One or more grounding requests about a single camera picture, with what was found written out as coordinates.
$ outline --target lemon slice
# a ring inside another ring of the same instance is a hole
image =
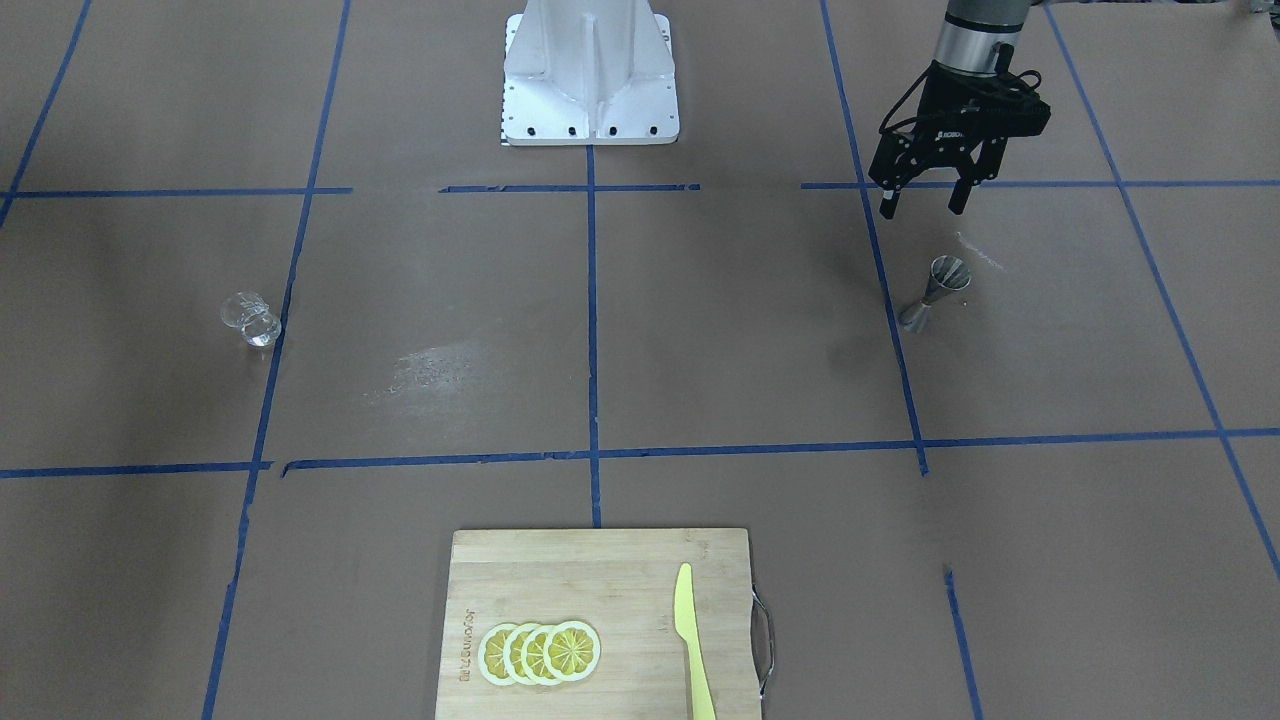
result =
[[[525,661],[521,660],[520,653],[525,648],[529,634],[538,628],[541,628],[540,623],[516,625],[502,643],[502,666],[507,671],[507,676],[521,685],[536,684],[525,675]]]
[[[525,638],[525,647],[520,650],[520,661],[525,665],[525,676],[538,685],[558,685],[561,680],[547,669],[547,659],[543,650],[552,637],[554,625],[540,625]]]
[[[600,635],[581,620],[570,620],[552,628],[543,648],[543,662],[557,680],[572,683],[595,670],[600,661]]]
[[[484,653],[480,664],[480,674],[485,680],[495,685],[513,685],[516,679],[507,673],[507,666],[502,662],[502,652],[507,635],[516,629],[515,623],[494,625],[480,641],[480,652]]]

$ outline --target white mounting plate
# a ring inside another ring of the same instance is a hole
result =
[[[662,40],[671,51],[671,20],[654,13]],[[516,38],[524,13],[507,18],[506,50]],[[589,131],[588,111],[549,83],[506,77],[502,90],[502,143],[557,145],[668,145],[680,137],[676,81],[632,81],[605,105],[599,132]],[[534,128],[535,135],[529,133]]]

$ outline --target knife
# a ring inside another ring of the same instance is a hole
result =
[[[689,688],[692,694],[694,720],[716,720],[712,688],[703,667],[703,647],[698,641],[698,615],[694,609],[694,569],[685,562],[676,575],[676,633],[689,650]]]

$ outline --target wooden cutting board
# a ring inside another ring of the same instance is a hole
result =
[[[760,720],[751,659],[751,560],[744,529],[460,530],[453,536],[436,720],[691,717],[672,594],[694,598],[717,720]],[[582,620],[600,635],[584,680],[498,687],[480,639],[499,623]]]

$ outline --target jigger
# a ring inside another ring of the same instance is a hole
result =
[[[969,281],[972,279],[973,273],[969,272],[969,266],[964,264],[964,260],[951,255],[936,258],[933,264],[929,265],[929,284],[924,290],[924,297],[913,302],[906,310],[902,310],[902,314],[897,316],[897,322],[909,333],[923,331],[924,324],[929,320],[929,311],[933,310],[933,304],[969,287]]]

